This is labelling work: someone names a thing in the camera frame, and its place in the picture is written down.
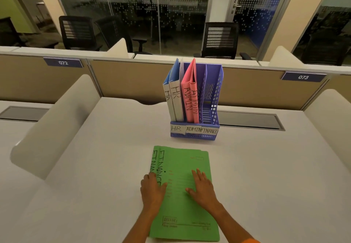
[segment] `glass door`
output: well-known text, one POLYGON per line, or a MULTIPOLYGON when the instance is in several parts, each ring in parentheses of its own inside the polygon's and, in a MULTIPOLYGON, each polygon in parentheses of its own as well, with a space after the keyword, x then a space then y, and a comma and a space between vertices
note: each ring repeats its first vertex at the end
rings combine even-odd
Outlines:
POLYGON ((281 0, 231 0, 227 22, 239 24, 237 56, 256 58, 281 0))

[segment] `chair armrest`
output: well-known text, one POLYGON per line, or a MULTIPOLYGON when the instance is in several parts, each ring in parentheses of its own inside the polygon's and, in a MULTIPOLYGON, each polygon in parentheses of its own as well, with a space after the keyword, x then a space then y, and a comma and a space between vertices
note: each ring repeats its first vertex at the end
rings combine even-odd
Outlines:
POLYGON ((240 53, 243 60, 252 60, 252 58, 247 53, 240 53))
POLYGON ((137 41, 139 43, 139 49, 138 52, 142 52, 143 51, 143 44, 147 42, 146 39, 143 38, 133 38, 133 41, 137 41))

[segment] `plastic desk file organizer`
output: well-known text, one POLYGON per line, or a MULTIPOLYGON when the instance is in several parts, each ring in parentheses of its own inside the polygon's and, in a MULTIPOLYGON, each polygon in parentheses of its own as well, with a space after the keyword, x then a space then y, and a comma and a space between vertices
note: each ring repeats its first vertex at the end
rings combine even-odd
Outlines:
MULTIPOLYGON (((184 71, 190 63, 184 63, 184 71)), ((171 121, 171 137, 214 141, 219 130, 217 105, 223 81, 222 65, 196 64, 199 124, 171 121)))

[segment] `white partition cap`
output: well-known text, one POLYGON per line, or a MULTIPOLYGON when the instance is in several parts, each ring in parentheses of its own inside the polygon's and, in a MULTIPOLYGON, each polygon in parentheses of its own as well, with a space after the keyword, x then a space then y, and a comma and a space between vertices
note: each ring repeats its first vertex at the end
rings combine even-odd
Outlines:
POLYGON ((277 47, 268 66, 277 68, 307 68, 304 63, 302 63, 296 56, 286 50, 283 46, 277 47))
POLYGON ((100 96, 82 75, 11 151, 11 162, 45 179, 87 119, 100 96))
POLYGON ((351 103, 336 90, 325 90, 305 115, 351 172, 351 103))
POLYGON ((124 38, 121 38, 121 40, 119 40, 104 54, 104 57, 129 58, 126 40, 124 38))

